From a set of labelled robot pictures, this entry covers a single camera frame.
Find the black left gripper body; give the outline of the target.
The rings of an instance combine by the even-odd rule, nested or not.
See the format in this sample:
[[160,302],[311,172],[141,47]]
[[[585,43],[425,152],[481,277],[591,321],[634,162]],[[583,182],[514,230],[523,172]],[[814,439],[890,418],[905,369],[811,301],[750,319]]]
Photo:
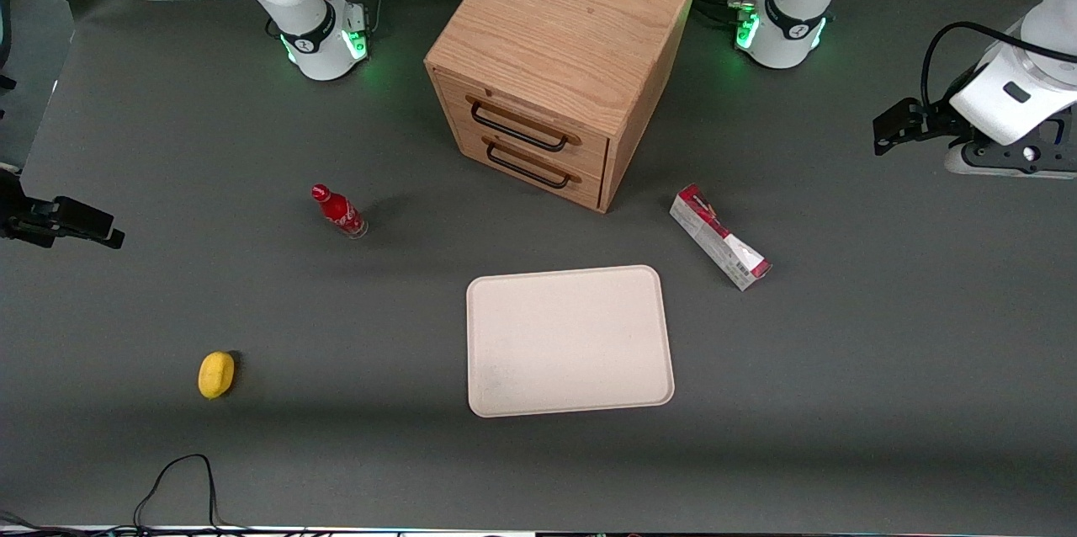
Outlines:
[[973,128],[951,143],[943,167],[955,175],[1074,180],[1074,114],[1058,112],[1010,145],[1001,145]]

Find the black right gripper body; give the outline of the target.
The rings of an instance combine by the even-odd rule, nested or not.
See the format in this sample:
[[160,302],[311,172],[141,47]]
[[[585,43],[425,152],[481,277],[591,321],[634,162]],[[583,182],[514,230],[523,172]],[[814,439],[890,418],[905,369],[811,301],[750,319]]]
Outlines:
[[24,194],[19,176],[1,170],[1,237],[38,248],[53,248],[56,238],[53,226],[38,209],[39,204]]

